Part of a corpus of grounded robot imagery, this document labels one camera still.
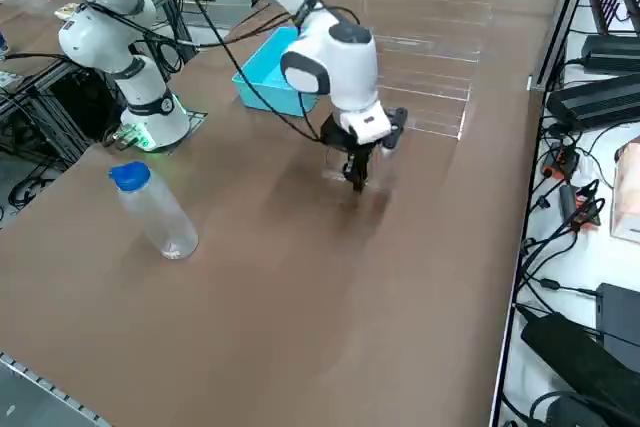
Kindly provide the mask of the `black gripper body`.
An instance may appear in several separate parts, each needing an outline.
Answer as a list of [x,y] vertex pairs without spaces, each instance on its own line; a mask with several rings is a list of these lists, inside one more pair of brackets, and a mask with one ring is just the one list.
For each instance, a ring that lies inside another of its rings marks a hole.
[[344,131],[330,115],[321,126],[321,143],[347,153],[372,150],[381,145],[384,149],[394,150],[408,119],[408,111],[405,108],[393,108],[384,110],[391,123],[391,132],[381,139],[359,144],[353,133]]

